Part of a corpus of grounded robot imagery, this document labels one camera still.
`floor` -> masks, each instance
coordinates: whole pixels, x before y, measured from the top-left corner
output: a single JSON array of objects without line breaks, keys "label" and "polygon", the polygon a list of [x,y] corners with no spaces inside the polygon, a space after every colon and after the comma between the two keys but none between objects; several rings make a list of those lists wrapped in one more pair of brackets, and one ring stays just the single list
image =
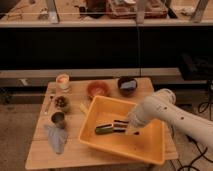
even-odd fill
[{"label": "floor", "polygon": [[[192,104],[194,113],[197,113],[197,106],[200,102],[207,100],[204,90],[174,89],[177,95],[177,104]],[[35,124],[43,100],[44,91],[36,92],[13,92],[9,104],[0,104],[0,170],[1,171],[25,171],[30,141],[32,139]],[[185,110],[192,110],[189,105],[183,106]],[[199,114],[209,119],[209,111]],[[171,129],[176,144],[179,161],[182,165],[189,164],[199,155],[196,146],[189,142],[187,137],[174,128]],[[207,157],[213,159],[213,151],[208,150]],[[102,167],[66,168],[63,171],[172,171],[178,170],[180,164],[177,160],[167,161],[162,166],[148,167],[143,164],[127,164]],[[213,164],[204,158],[196,161],[193,166],[201,171],[213,170]]]}]

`small bowl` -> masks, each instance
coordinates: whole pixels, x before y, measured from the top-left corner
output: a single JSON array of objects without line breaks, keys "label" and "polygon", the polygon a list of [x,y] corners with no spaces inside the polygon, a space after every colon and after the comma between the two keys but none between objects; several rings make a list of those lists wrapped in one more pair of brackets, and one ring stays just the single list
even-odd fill
[{"label": "small bowl", "polygon": [[66,96],[58,96],[54,100],[55,108],[61,110],[64,113],[70,111],[70,100]]},{"label": "small bowl", "polygon": [[138,87],[136,79],[123,76],[118,79],[118,89],[123,96],[131,96]]},{"label": "small bowl", "polygon": [[109,86],[104,81],[92,81],[87,86],[87,94],[91,99],[93,99],[96,95],[108,96]]}]

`napkin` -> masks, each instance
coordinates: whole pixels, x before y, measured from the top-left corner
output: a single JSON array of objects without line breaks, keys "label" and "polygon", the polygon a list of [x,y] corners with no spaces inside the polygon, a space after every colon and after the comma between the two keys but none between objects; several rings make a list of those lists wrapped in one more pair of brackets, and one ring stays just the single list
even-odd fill
[{"label": "napkin", "polygon": [[64,145],[66,144],[68,138],[68,133],[66,130],[50,125],[44,125],[44,130],[53,151],[56,154],[62,154],[64,151]]}]

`cup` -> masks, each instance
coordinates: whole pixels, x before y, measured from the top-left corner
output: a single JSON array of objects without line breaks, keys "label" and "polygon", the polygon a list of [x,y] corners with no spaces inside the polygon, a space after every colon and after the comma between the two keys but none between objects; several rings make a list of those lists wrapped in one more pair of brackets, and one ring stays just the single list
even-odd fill
[{"label": "cup", "polygon": [[60,129],[64,129],[66,126],[65,123],[65,115],[63,112],[56,112],[51,117],[52,122],[55,124],[56,127]]},{"label": "cup", "polygon": [[56,78],[56,83],[63,92],[68,92],[70,89],[70,76],[68,74],[60,74]]}]

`cylindrical object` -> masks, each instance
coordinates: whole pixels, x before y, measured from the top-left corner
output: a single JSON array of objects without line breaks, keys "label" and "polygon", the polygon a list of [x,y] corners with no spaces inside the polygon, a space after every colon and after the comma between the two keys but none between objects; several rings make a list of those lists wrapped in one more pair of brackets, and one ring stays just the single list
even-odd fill
[{"label": "cylindrical object", "polygon": [[68,74],[61,74],[57,76],[56,83],[63,92],[68,92],[70,89],[70,76]]},{"label": "cylindrical object", "polygon": [[56,127],[64,129],[66,126],[65,123],[65,116],[63,112],[56,112],[51,117],[52,122],[55,124]]},{"label": "cylindrical object", "polygon": [[70,111],[70,101],[68,97],[58,96],[55,98],[54,103],[55,107],[63,113],[68,113]]}]

